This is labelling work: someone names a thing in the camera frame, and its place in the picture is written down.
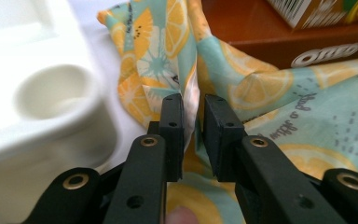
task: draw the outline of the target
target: white ceramic dish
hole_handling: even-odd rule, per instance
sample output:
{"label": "white ceramic dish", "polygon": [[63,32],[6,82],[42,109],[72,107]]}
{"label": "white ceramic dish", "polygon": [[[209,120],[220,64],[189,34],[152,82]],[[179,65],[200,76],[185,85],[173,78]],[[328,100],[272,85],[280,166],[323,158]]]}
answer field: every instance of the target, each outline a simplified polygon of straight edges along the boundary
{"label": "white ceramic dish", "polygon": [[55,176],[112,154],[97,74],[66,1],[0,0],[0,222],[22,222]]}

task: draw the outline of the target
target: metal rivet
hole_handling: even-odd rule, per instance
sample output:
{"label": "metal rivet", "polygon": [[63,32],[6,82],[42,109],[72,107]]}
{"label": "metal rivet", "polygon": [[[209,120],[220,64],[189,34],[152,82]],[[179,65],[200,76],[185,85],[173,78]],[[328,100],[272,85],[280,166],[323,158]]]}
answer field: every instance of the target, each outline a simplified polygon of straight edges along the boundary
{"label": "metal rivet", "polygon": [[266,147],[269,145],[269,142],[266,142],[266,140],[264,140],[262,138],[252,138],[251,143],[255,147]]}
{"label": "metal rivet", "polygon": [[152,147],[157,144],[158,140],[154,137],[146,137],[142,139],[141,145],[144,147]]}
{"label": "metal rivet", "polygon": [[80,189],[89,182],[89,176],[86,174],[75,174],[67,177],[62,185],[65,189]]}
{"label": "metal rivet", "polygon": [[337,175],[337,180],[350,189],[358,190],[358,177],[348,173],[341,173]]}

